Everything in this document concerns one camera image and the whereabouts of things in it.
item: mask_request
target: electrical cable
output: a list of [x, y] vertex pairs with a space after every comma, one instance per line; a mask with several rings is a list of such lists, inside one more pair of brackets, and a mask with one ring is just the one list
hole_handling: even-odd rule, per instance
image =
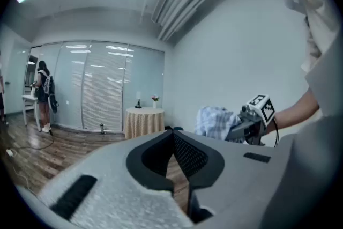
[[54, 142], [55, 142], [55, 139], [54, 139], [54, 137], [53, 137], [53, 141], [52, 141], [49, 145], [47, 145], [47, 146], [45, 146], [45, 147], [42, 147], [42, 148], [35, 148], [35, 147], [31, 147], [31, 146], [23, 146], [23, 147], [9, 147], [8, 150], [10, 150], [10, 149], [33, 149], [33, 150], [43, 150], [43, 149], [46, 149], [46, 148], [52, 146]]
[[32, 194], [34, 194], [35, 196], [37, 196], [37, 194], [29, 188], [27, 177], [25, 177], [24, 175], [19, 175], [19, 174], [17, 173], [16, 169], [14, 168], [14, 165], [13, 165], [13, 170], [14, 170], [14, 172], [15, 172], [15, 174], [16, 174], [17, 176], [21, 176], [22, 178], [24, 178], [24, 179], [26, 180], [27, 189], [28, 189]]
[[275, 117], [273, 117], [273, 122], [275, 125], [275, 130], [277, 132], [277, 136], [275, 138], [275, 145], [274, 145], [274, 148], [275, 148], [276, 146], [279, 145], [279, 129], [278, 129], [278, 123], [277, 123], [277, 120], [275, 119]]

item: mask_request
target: black cable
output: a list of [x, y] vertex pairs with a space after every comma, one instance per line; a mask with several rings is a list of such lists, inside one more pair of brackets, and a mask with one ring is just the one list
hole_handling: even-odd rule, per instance
[[275, 119], [275, 117], [273, 117], [273, 122], [274, 122], [274, 125], [275, 125], [275, 130], [277, 132], [277, 136], [275, 138], [275, 145], [274, 145], [274, 148], [275, 148], [276, 146], [279, 145], [279, 129], [278, 129], [278, 124], [277, 124], [277, 120]]
[[23, 147], [9, 147], [9, 148], [7, 148], [7, 149], [8, 149], [8, 150], [10, 150], [10, 149], [16, 149], [16, 150], [17, 150], [17, 149], [43, 150], [43, 149], [46, 149], [46, 148], [52, 146], [53, 143], [54, 143], [54, 141], [55, 141], [55, 139], [54, 139], [54, 137], [53, 137], [53, 142], [51, 142], [48, 146], [45, 146], [45, 147], [42, 147], [42, 148], [34, 148], [34, 147], [31, 147], [31, 146], [23, 146]]

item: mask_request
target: door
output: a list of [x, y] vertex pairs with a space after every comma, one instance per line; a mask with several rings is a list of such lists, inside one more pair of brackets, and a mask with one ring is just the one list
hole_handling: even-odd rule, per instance
[[23, 86], [25, 84], [25, 74], [28, 62], [30, 46], [14, 39], [11, 50], [6, 76], [5, 85], [5, 110], [7, 114], [23, 111]]

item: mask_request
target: human arm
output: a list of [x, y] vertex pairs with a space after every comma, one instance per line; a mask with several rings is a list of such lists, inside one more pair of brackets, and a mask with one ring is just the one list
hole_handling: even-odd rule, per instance
[[0, 84], [1, 84], [1, 87], [2, 87], [2, 94], [5, 93], [5, 89], [4, 89], [4, 79], [3, 77], [0, 75]]
[[34, 85], [36, 88], [40, 87], [42, 85], [42, 76], [41, 74], [39, 73], [37, 75], [37, 83]]
[[[278, 129], [290, 127], [305, 121], [319, 110], [318, 102], [309, 88], [293, 106], [275, 114]], [[274, 123], [267, 126], [267, 134], [275, 130]]]

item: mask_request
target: woman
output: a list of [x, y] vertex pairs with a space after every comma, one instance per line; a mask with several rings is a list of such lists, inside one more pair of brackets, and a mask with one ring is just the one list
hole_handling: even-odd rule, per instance
[[37, 84], [35, 87], [38, 88], [38, 105], [39, 105], [39, 111], [41, 114], [41, 120], [44, 125], [42, 131], [49, 132], [51, 130], [50, 111], [49, 111], [49, 103], [48, 103], [49, 95], [45, 94], [43, 87], [44, 87], [44, 83], [47, 77], [50, 75], [50, 72], [44, 61], [40, 61], [38, 63], [37, 71], [38, 71], [38, 79], [37, 79]]

